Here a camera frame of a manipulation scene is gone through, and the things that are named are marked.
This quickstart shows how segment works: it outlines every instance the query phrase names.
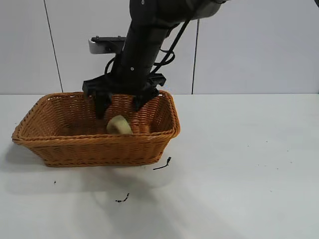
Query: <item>basket rim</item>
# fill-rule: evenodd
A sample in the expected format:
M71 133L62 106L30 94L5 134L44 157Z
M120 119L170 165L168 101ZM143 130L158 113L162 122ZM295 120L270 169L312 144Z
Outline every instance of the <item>basket rim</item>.
M136 133L136 134L122 134L122 135L114 135L114 134L83 134L83 135L74 135L74 136L38 136L38 137L25 137L21 135L24 127L29 123L30 119L33 115L36 114L38 110L41 109L43 104L47 103L47 100L52 97L67 97L67 96L81 96L83 92L67 92L67 93L52 93L41 97L34 106L29 110L26 116L22 119L19 125L15 128L12 134L12 140L17 144L22 145L34 145L35 143L41 144L43 146L46 145L55 145L55 143L61 144L88 144L88 139L91 143L103 143L106 140L109 142L112 139L112 142L116 141L132 141L134 138L146 139L152 141L158 140L163 141L164 138L171 139L176 137L180 132L180 125L177 116L177 112L175 109L174 101L170 93L166 91L159 91L159 94L164 95L169 102L170 111L172 112L173 117L173 128L167 131L161 132L153 132L153 133Z

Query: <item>metal bracket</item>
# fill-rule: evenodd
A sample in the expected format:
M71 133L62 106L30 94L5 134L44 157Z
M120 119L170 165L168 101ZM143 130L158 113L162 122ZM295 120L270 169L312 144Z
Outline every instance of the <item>metal bracket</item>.
M92 37L89 40L90 52L92 54L120 54L126 37Z
M166 78L162 74L149 76L147 84L143 89L131 92L133 98L133 109L139 111L148 101L159 95L157 85L163 86ZM84 81L82 90L85 97L93 96L95 100L96 117L102 119L105 111L112 103L112 94L126 94L123 86L118 85L110 74L99 76L95 79Z

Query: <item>black debris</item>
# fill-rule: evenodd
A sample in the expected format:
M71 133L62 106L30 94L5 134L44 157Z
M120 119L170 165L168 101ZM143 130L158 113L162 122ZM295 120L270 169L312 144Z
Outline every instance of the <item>black debris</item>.
M126 198L124 199L124 200L115 200L115 202L117 202L117 203L123 203L123 202L125 202L128 198L129 198L129 193L126 195Z
M165 168L165 167L167 167L167 166L168 166L168 164L169 164L169 162L170 162L170 160L171 160L171 157L168 157L168 159L167 159L167 163L166 163L166 165L165 165L165 166L163 166L163 167L159 167L159 168L153 168L153 170L158 170L158 169L161 169L161 168Z

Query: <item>cable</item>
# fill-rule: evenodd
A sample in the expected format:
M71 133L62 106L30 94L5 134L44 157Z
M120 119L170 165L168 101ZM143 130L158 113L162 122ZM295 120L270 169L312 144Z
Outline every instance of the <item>cable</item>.
M110 68L110 65L112 64L112 62L114 62L114 60L115 60L115 57L113 57L113 58L108 62L108 64L106 65L106 67L105 67L105 72L104 72L105 75L108 73L108 70L109 70L109 68Z
M160 51L161 51L161 52L164 52L164 53L169 53L168 51L162 50L162 49L160 49ZM155 62L154 65L155 65L155 66L159 66L159 65L160 65L160 66L166 66L166 65L172 63L176 56L175 56L175 53L174 53L173 51L170 53L170 55L172 55L172 57L171 57L169 60L165 61L164 63Z
M178 41L180 40L181 36L183 35L186 27L188 26L189 22L192 20L192 18L195 16L197 10L200 8L200 6L203 4L205 0L202 1L198 1L194 11L192 13L192 15L184 22L183 26L181 27L181 29L179 30L176 38L174 39L172 45L170 46L169 50L167 51L166 55L163 57L163 59L161 60L161 62L158 63L158 65L154 68L154 70L151 71L151 74L155 74L160 68L161 66L164 65L164 63L166 62L166 60L169 58L169 55L172 54L174 48L176 47Z

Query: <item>white wall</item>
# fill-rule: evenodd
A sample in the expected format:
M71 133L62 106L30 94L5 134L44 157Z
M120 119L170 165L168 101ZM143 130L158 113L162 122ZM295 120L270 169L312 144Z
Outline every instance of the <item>white wall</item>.
M129 0L46 0L64 91L103 73L112 55L88 39L125 36ZM195 94L318 93L319 9L313 0L232 0L200 21ZM43 0L0 3L0 94L61 91ZM165 41L168 48L177 30ZM190 94L196 22L161 69L164 89Z
M195 94L318 93L314 0L232 0L200 21Z
M104 73L114 56L92 55L88 39L92 36L126 36L131 22L129 0L47 0L52 36L63 90L80 91L84 80ZM168 47L176 31L163 46ZM167 77L165 89L190 94L195 52L196 22L186 31L176 49L176 60L161 69Z
M1 0L0 82L0 94L61 91L43 0Z

